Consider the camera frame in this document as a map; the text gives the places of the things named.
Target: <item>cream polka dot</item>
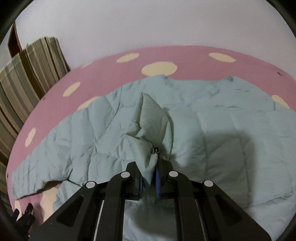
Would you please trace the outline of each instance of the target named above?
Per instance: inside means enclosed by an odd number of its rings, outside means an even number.
[[[177,68],[178,67],[172,62],[160,61],[146,65],[144,68],[142,68],[142,74],[146,76],[154,76],[159,74],[168,76],[175,73]]]
[[[116,63],[125,63],[125,62],[129,62],[129,61],[132,61],[136,58],[139,57],[139,53],[130,53],[130,54],[127,54],[127,55],[124,55],[122,57],[120,57]]]
[[[221,62],[228,62],[228,63],[235,62],[234,58],[230,57],[227,54],[223,54],[223,53],[210,53],[209,56],[214,58],[215,60],[218,60]]]
[[[98,99],[98,98],[100,98],[100,96],[95,96],[95,97],[89,99],[88,101],[85,101],[83,104],[81,104],[81,105],[78,107],[77,110],[81,110],[81,109],[83,109],[83,108],[88,107],[90,103],[92,103],[94,100],[96,100],[96,99]]]
[[[80,86],[80,82],[76,82],[76,83],[72,84],[68,89],[66,89],[64,91],[63,97],[70,96],[75,90],[78,89],[79,86]]]
[[[91,61],[91,62],[87,62],[87,63],[81,65],[80,68],[82,69],[82,68],[84,68],[84,67],[86,67],[86,66],[89,66],[89,65],[92,64],[92,63],[93,63],[93,61]]]
[[[18,209],[20,211],[20,214],[17,217],[17,220],[22,216],[22,210],[20,209],[20,202],[18,200],[15,200],[15,209]]]
[[[285,106],[286,108],[290,109],[290,107],[288,106],[288,104],[281,97],[279,97],[278,95],[273,95],[272,96],[272,99],[275,102],[278,102],[279,104],[281,104],[281,105]]]
[[[25,141],[25,146],[26,146],[26,147],[28,147],[28,146],[31,144],[31,142],[32,142],[33,137],[35,136],[35,134],[36,134],[36,128],[34,127],[34,128],[29,132],[28,137],[27,137],[27,139],[26,139],[26,141]]]
[[[53,187],[43,192],[40,202],[43,222],[45,222],[53,213],[52,205],[56,200],[57,188]]]

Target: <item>striped pillow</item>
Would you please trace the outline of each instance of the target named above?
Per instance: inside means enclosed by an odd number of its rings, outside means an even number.
[[[6,207],[6,210],[11,215],[12,209],[11,209],[11,205],[8,198],[5,170],[6,170],[6,166],[0,163],[0,198],[3,201],[4,206]]]
[[[0,162],[4,165],[34,107],[68,71],[54,37],[28,45],[0,71]]]

